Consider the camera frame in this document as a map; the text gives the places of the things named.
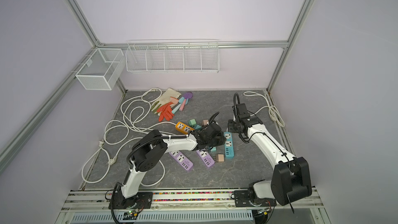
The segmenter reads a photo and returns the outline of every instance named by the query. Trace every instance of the white wall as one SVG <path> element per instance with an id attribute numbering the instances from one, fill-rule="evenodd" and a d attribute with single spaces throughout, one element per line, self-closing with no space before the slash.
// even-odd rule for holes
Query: white wall
<path id="1" fill-rule="evenodd" d="M 103 43 L 287 40 L 304 0 L 77 0 Z"/>
<path id="2" fill-rule="evenodd" d="M 90 48 L 62 0 L 0 0 L 0 149 Z"/>
<path id="3" fill-rule="evenodd" d="M 266 88 L 278 63 L 282 48 L 220 49 L 218 73 L 140 73 L 123 71 L 127 90 L 151 87 L 174 89 Z"/>
<path id="4" fill-rule="evenodd" d="M 76 80 L 0 175 L 0 223 L 56 221 L 69 191 L 79 189 L 80 170 L 97 150 L 120 97 L 117 87 L 87 91 Z"/>
<path id="5" fill-rule="evenodd" d="M 316 0 L 272 91 L 333 224 L 396 223 L 398 0 Z"/>

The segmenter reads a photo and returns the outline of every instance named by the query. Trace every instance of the gray marble surface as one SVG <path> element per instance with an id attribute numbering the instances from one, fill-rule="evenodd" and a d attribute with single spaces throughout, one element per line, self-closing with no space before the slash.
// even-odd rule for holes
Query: gray marble surface
<path id="1" fill-rule="evenodd" d="M 181 121 L 187 123 L 188 120 L 194 118 L 197 122 L 201 122 L 203 119 L 209 119 L 210 116 L 219 111 L 220 114 L 216 117 L 216 121 L 220 125 L 223 131 L 226 131 L 228 119 L 233 118 L 232 105 L 233 95 L 235 92 L 239 93 L 240 100 L 242 103 L 246 103 L 247 109 L 251 112 L 256 112 L 260 107 L 266 105 L 266 101 L 258 97 L 246 97 L 243 96 L 244 91 L 192 91 L 193 98 L 189 100 L 189 103 L 185 106 L 182 112 L 177 111 L 172 122 L 177 123 Z M 131 97 L 143 94 L 143 92 L 128 91 L 124 100 Z M 159 93 L 151 92 L 145 99 L 154 99 Z M 131 109 L 136 106 L 142 106 L 148 109 L 149 105 L 142 101 L 134 102 L 129 108 L 127 113 L 130 113 Z M 141 114 L 142 110 L 137 109 L 132 114 L 132 120 Z M 264 122 L 269 132 L 279 141 L 279 136 L 275 127 L 275 124 L 269 118 L 267 108 L 261 110 L 257 116 Z M 117 112 L 117 120 L 122 121 L 123 115 L 119 110 Z M 158 123 L 158 116 L 153 113 L 149 113 L 148 116 L 136 124 L 137 127 L 149 127 Z M 161 124 L 157 128 L 161 131 L 172 132 L 175 134 L 181 134 L 176 131 L 175 126 L 172 124 Z M 110 143 L 120 141 L 125 137 L 127 129 L 124 127 L 117 127 L 108 132 L 107 140 Z M 133 137 L 143 137 L 144 134 L 138 132 L 129 132 L 126 140 Z M 169 153 L 163 155 L 161 161 L 166 168 L 166 174 L 163 180 L 155 186 L 143 187 L 142 189 L 165 189 L 165 188 L 239 188 L 247 187 L 249 183 L 262 180 L 271 179 L 273 169 L 258 149 L 258 147 L 250 142 L 249 144 L 243 143 L 237 134 L 232 135 L 235 157 L 231 159 L 225 159 L 223 163 L 217 163 L 207 168 L 198 156 L 196 151 L 182 151 L 182 153 L 193 162 L 193 168 L 187 172 L 184 168 L 178 164 Z M 107 176 L 98 183 L 87 184 L 86 188 L 113 188 L 116 182 L 123 182 L 128 164 L 125 158 L 131 151 L 131 147 L 139 140 L 133 140 L 125 145 L 120 151 L 117 162 L 113 164 L 107 174 Z M 121 142 L 117 145 L 105 144 L 103 147 L 109 152 L 111 158 L 116 154 L 117 150 L 124 143 Z M 224 154 L 224 146 L 218 146 L 216 152 L 212 152 L 211 155 L 215 156 L 216 153 Z M 96 162 L 94 163 L 92 172 L 89 176 L 89 181 L 96 181 L 101 178 L 107 170 L 107 157 L 105 152 L 100 152 Z M 163 174 L 163 169 L 160 163 L 150 171 L 148 171 L 142 181 L 144 184 L 151 184 L 156 182 Z"/>

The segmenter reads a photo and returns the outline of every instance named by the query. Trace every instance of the white metal mesh basket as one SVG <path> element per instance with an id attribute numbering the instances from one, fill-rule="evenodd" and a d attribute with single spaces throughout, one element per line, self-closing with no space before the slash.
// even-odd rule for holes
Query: white metal mesh basket
<path id="1" fill-rule="evenodd" d="M 218 72 L 218 43 L 137 43 L 128 41 L 127 71 L 133 73 Z"/>
<path id="2" fill-rule="evenodd" d="M 121 49 L 97 48 L 76 73 L 87 90 L 112 90 L 125 66 Z"/>

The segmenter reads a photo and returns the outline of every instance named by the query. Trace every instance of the orange glove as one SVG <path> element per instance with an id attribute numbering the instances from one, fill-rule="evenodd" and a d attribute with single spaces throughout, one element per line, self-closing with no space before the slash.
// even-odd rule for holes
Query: orange glove
<path id="1" fill-rule="evenodd" d="M 157 109 L 156 112 L 160 112 L 159 122 L 161 122 L 163 120 L 163 117 L 167 121 L 170 121 L 173 118 L 174 114 L 172 113 L 172 108 L 170 107 L 171 104 L 172 104 L 172 102 L 168 102 L 167 104 L 165 104 Z"/>

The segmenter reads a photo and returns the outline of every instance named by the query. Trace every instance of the white wire basket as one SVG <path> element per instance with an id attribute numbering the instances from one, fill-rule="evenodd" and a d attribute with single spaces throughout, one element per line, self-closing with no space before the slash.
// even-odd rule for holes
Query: white wire basket
<path id="1" fill-rule="evenodd" d="M 127 71 L 132 73 L 184 73 L 218 72 L 220 70 L 217 40 L 171 41 L 175 40 L 127 41 L 129 44 L 126 51 Z"/>
<path id="2" fill-rule="evenodd" d="M 87 90 L 112 90 L 125 66 L 121 49 L 97 48 L 76 73 Z"/>

